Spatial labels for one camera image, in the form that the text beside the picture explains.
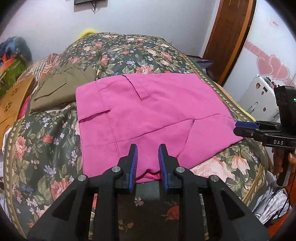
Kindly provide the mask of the right hand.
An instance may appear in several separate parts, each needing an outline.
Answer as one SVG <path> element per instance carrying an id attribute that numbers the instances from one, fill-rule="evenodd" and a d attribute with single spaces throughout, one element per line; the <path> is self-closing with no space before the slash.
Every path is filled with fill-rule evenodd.
<path id="1" fill-rule="evenodd" d="M 283 172 L 282 164 L 283 164 L 285 150 L 281 148 L 272 148 L 272 153 L 273 153 L 273 173 L 278 177 L 279 174 Z M 287 159 L 289 163 L 292 164 L 292 174 L 293 174 L 295 173 L 295 164 L 296 164 L 295 153 L 289 153 Z"/>

